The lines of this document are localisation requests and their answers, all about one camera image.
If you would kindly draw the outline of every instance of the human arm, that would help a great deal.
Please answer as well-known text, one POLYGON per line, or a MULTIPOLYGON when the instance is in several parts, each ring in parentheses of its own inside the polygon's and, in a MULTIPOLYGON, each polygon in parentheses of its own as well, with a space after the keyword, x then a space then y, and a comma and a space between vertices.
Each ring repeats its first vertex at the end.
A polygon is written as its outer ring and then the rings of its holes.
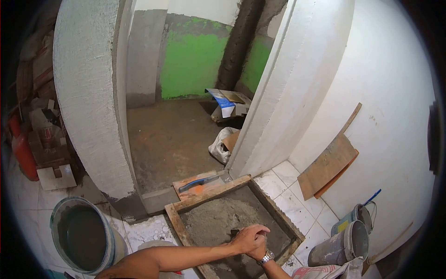
MULTIPOLYGON (((246 255, 259 262, 266 255, 265 242, 263 242, 259 248, 246 255)), ((291 276, 289 276, 274 260, 267 261, 262 265, 262 268, 268 279, 291 279, 291 276)))
POLYGON ((214 247, 158 246, 142 249, 124 257, 116 265, 102 271, 97 279, 150 278, 158 279, 160 271, 180 271, 222 258, 245 254, 262 244, 255 235, 269 232, 262 225, 244 228, 230 242, 214 247))

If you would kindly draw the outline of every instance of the green painted wall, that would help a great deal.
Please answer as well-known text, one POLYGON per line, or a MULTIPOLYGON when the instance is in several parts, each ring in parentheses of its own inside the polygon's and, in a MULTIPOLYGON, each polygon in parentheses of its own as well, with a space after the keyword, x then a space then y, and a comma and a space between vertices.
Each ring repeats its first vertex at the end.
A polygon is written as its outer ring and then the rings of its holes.
POLYGON ((163 99, 207 96, 214 87, 231 27, 202 18, 172 22, 160 74, 163 99))
POLYGON ((252 48, 246 59, 240 81, 248 87, 248 89, 255 93, 268 61, 269 53, 271 52, 272 42, 274 39, 257 35, 252 43, 252 48))

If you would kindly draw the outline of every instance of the white tiled floor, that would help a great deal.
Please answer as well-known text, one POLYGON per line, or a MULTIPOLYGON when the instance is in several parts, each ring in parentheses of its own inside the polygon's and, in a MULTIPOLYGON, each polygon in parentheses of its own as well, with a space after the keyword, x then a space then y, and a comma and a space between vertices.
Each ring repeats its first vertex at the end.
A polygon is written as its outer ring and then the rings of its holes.
MULTIPOLYGON (((307 264, 308 253, 317 244, 329 238, 331 226, 338 219, 325 202, 314 198, 304 201, 297 182, 299 172, 288 161, 274 167, 254 180, 259 184, 291 221, 306 236, 294 256, 283 265, 291 274, 293 270, 307 264)), ((139 224, 123 222, 119 214, 110 206, 92 180, 86 176, 82 186, 56 191, 44 191, 39 182, 30 182, 21 173, 17 161, 12 158, 8 170, 8 196, 13 203, 16 217, 25 238, 44 268, 63 273, 67 271, 77 279, 90 279, 93 276, 74 272, 56 251, 50 229, 50 216, 54 206, 68 196, 83 196, 94 203, 106 216, 109 224, 124 238, 128 252, 138 250, 143 242, 164 239, 179 244, 170 222, 164 215, 149 218, 139 224)), ((185 271, 187 279, 196 279, 193 269, 185 271)))

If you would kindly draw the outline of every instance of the paint bucket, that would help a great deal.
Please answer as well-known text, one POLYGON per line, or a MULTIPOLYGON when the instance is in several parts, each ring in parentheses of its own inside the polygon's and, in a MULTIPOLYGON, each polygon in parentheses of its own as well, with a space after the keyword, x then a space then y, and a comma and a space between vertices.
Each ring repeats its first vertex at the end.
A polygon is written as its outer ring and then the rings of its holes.
POLYGON ((363 222, 355 220, 345 230, 311 249, 308 266, 342 266, 355 258, 368 256, 368 233, 363 222))
POLYGON ((75 271, 96 275, 128 254, 123 237, 102 212, 82 197, 67 197, 50 219, 56 250, 75 271))
POLYGON ((372 233, 372 218, 364 204, 357 204, 344 218, 331 227, 331 236, 342 232, 349 223, 359 220, 364 223, 367 233, 372 233))

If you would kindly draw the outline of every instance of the concrete floor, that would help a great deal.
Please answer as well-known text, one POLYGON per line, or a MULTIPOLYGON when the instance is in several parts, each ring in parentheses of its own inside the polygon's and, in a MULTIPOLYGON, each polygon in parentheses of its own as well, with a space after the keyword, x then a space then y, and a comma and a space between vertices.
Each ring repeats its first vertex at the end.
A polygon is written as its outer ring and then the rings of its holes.
POLYGON ((240 129, 243 122, 225 122, 219 127, 210 117, 216 106, 210 99, 184 99, 127 110, 130 150, 142 194, 224 169, 209 154, 208 146, 224 126, 240 129))

